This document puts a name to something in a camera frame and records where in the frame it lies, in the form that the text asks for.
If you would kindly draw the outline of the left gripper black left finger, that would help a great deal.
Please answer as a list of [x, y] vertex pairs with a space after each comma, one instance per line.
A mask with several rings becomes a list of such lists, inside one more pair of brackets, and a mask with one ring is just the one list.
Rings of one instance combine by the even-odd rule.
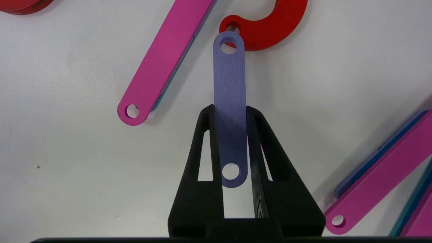
[[[199, 181], [199, 167], [205, 132], [210, 136], [213, 180]], [[205, 237], [207, 224], [224, 218], [222, 172], [215, 126], [215, 107], [200, 113], [186, 166], [168, 217], [170, 237]]]

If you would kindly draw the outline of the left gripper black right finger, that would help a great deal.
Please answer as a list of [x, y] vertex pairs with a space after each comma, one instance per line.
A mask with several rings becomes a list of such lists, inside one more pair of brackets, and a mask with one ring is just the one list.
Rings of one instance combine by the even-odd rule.
[[325, 217], [264, 115], [247, 110], [254, 214], [279, 225], [284, 237], [320, 237]]

